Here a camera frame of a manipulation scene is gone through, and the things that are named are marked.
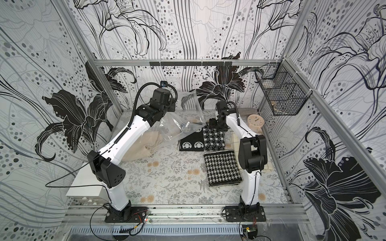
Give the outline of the clear plastic vacuum bag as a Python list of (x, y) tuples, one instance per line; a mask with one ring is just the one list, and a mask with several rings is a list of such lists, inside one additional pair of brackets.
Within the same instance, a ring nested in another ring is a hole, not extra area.
[(176, 110), (167, 112), (159, 122), (145, 132), (160, 132), (162, 143), (156, 148), (156, 152), (163, 147), (177, 144), (181, 139), (202, 129), (205, 124), (197, 92), (183, 91), (178, 93)]

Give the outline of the black patterned cloth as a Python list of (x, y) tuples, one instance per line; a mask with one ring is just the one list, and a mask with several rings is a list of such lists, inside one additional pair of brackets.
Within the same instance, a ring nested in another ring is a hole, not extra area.
[(224, 133), (216, 129), (203, 127), (179, 141), (180, 151), (215, 152), (225, 150)]

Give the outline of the cream checked scarf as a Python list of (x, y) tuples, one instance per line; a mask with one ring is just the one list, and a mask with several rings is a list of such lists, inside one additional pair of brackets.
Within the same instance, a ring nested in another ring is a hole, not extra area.
[[(240, 171), (242, 171), (242, 168), (239, 164), (239, 159), (238, 159), (240, 139), (237, 137), (237, 135), (234, 132), (232, 132), (231, 134), (232, 134), (231, 135), (231, 139), (232, 139), (231, 140), (231, 147), (235, 153), (236, 164), (238, 165), (238, 169)], [(264, 165), (264, 171), (265, 172), (272, 172), (275, 170), (275, 168), (274, 168), (274, 164), (273, 164), (270, 150), (268, 147), (267, 147), (267, 158), (268, 158), (268, 161), (267, 161), (267, 164)]]

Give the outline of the beige fluffy cloth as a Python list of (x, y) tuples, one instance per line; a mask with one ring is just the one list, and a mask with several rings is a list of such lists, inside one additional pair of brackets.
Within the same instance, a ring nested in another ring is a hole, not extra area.
[(160, 132), (145, 132), (124, 154), (121, 162), (132, 162), (150, 157), (161, 143)]

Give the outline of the black white houndstooth scarf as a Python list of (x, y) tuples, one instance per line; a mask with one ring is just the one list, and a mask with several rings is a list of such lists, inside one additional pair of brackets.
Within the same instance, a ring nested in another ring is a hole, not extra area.
[(238, 185), (242, 177), (233, 150), (204, 154), (210, 187)]

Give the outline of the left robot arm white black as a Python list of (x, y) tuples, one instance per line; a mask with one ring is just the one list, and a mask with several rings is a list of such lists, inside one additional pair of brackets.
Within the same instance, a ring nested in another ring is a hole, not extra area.
[[(149, 103), (138, 106), (141, 92), (151, 85), (156, 86), (156, 90)], [(167, 112), (175, 111), (177, 99), (176, 88), (168, 83), (160, 85), (151, 82), (143, 85), (136, 94), (128, 124), (99, 151), (89, 152), (88, 163), (92, 173), (107, 191), (110, 209), (117, 212), (129, 209), (130, 201), (122, 185), (126, 172), (119, 167), (123, 156)]]

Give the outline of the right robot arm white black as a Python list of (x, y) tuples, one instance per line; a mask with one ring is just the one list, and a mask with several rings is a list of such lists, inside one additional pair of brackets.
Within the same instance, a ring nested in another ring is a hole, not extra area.
[(219, 131), (231, 129), (239, 138), (238, 161), (244, 172), (239, 209), (242, 214), (258, 211), (260, 178), (268, 162), (265, 136), (248, 127), (232, 101), (221, 100), (216, 103), (216, 118), (209, 120), (209, 128)]

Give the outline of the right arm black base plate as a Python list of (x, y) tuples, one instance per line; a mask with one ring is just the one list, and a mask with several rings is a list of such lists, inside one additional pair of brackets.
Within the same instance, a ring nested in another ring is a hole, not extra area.
[(266, 222), (265, 211), (261, 205), (254, 205), (251, 208), (225, 206), (221, 212), (221, 216), (229, 223)]

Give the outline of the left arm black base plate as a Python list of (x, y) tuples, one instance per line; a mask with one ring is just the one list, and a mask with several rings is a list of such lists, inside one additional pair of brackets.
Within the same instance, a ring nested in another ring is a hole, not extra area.
[(108, 207), (108, 212), (105, 217), (105, 222), (110, 223), (143, 223), (148, 212), (148, 207), (135, 206), (127, 207), (122, 211), (117, 211), (112, 207)]

